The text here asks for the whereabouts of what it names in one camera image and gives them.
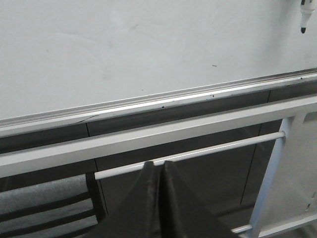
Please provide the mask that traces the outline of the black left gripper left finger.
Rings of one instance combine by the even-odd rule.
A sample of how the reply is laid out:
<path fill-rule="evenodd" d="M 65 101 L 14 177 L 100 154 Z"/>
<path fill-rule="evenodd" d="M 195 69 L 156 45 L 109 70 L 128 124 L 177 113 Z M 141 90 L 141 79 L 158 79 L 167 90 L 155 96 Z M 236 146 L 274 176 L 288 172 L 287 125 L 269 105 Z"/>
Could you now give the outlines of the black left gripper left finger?
<path fill-rule="evenodd" d="M 145 162 L 122 203 L 85 237 L 151 238 L 156 217 L 158 180 L 154 163 Z"/>

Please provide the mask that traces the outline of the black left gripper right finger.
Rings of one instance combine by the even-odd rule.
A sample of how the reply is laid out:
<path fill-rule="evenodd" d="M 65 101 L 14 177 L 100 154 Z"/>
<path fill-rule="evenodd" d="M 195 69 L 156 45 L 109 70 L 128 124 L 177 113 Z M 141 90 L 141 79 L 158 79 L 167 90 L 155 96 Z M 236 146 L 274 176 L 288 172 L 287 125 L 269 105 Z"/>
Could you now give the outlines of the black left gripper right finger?
<path fill-rule="evenodd" d="M 204 207 L 171 161 L 160 173 L 160 229 L 163 238 L 238 237 Z"/>

